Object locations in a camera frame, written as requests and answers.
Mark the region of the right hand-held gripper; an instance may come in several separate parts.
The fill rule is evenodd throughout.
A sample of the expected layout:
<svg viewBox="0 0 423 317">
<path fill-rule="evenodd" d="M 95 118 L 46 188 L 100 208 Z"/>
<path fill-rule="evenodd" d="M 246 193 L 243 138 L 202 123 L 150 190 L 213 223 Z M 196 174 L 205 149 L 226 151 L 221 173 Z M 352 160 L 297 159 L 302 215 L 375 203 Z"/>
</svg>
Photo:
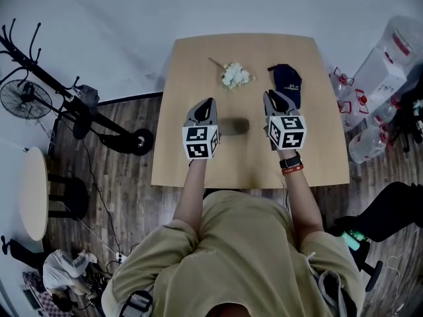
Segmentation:
<svg viewBox="0 0 423 317">
<path fill-rule="evenodd" d="M 266 116 L 266 136 L 272 150 L 302 149 L 307 126 L 305 118 L 299 113 L 295 102 L 276 90 L 263 94 Z"/>
</svg>

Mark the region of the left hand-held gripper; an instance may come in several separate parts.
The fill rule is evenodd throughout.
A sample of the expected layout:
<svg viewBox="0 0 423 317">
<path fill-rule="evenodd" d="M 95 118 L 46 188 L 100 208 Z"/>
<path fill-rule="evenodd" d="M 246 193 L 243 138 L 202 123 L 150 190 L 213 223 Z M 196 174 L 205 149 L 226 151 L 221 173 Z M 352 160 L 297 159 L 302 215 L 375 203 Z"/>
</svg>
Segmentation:
<svg viewBox="0 0 423 317">
<path fill-rule="evenodd" d="M 187 121 L 182 127 L 182 138 L 189 160 L 210 159 L 214 156 L 219 145 L 217 104 L 214 98 L 206 98 L 188 111 Z"/>
</svg>

